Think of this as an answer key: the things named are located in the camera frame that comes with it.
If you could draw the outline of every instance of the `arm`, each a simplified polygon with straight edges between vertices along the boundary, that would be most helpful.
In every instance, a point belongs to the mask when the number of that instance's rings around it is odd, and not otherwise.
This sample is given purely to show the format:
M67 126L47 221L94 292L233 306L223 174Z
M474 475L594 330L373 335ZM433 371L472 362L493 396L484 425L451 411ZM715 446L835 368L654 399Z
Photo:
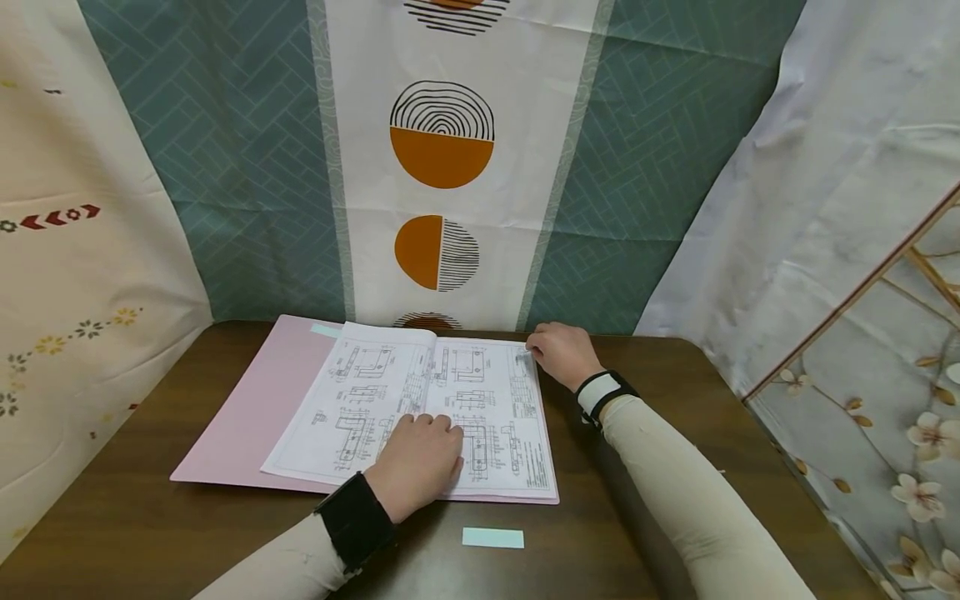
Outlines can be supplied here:
M527 347L543 369L578 390L604 369L587 333L542 324ZM599 394L587 384L582 395ZM592 406L599 396L583 398ZM684 436L635 396L600 414L604 435L684 560L701 600L813 600L813 594L727 480Z
M463 429L451 427L444 415L400 418L376 464L364 473L377 512L397 525L448 490L463 467L463 441ZM194 600L323 600L348 578L341 560L348 550L336 547L324 514L321 504L317 513L251 554Z

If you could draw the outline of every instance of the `hand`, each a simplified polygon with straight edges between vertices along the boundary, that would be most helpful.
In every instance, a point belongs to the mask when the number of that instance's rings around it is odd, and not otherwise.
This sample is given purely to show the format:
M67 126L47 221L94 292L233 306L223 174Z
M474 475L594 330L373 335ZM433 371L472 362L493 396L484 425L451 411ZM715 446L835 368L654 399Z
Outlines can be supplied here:
M576 392L591 376L605 371L590 336L580 327L562 323L541 323L527 338L527 349L548 375Z
M364 473L394 524L436 500L460 477L464 430L451 424L447 415L416 420L404 415L376 464Z

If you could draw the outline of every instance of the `wrist strap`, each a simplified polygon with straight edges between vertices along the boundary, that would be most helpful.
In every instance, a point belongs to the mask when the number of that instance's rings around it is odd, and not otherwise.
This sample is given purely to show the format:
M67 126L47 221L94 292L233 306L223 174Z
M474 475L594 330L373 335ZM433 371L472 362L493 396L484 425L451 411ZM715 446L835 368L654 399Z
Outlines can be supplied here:
M358 572L377 550L394 541L396 528L361 472L327 496L314 513L324 519L346 575Z
M577 403L583 412L584 422L603 429L600 412L610 402L627 395L638 396L633 386L616 371L600 372L589 378L577 390Z

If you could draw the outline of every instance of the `light blue sticky note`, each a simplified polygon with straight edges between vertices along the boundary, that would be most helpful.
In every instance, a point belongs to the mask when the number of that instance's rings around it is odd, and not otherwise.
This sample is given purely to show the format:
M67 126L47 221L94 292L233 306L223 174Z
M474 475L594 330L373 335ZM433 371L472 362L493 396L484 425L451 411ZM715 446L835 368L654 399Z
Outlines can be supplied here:
M325 335L328 338L339 338L340 329L334 329L333 327L327 327L326 325L321 325L319 323L314 323L310 326L310 331L314 333L319 333Z
M517 529L464 527L464 546L523 548L523 532Z

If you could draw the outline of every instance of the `dark brown table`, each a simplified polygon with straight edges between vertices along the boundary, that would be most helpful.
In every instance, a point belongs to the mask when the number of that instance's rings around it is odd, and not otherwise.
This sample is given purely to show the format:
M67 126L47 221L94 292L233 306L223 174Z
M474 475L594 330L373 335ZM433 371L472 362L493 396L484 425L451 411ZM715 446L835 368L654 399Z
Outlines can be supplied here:
M306 493L168 480L270 327L218 324L200 336L0 566L0 598L190 598L318 503ZM595 344L605 366L726 471L818 598L880 597L700 350L664 339ZM570 394L545 376L541 383L561 504L435 503L338 598L646 599L658 589L691 597L615 457L579 422ZM464 547L465 526L522 529L526 548ZM645 563L657 566L653 577Z

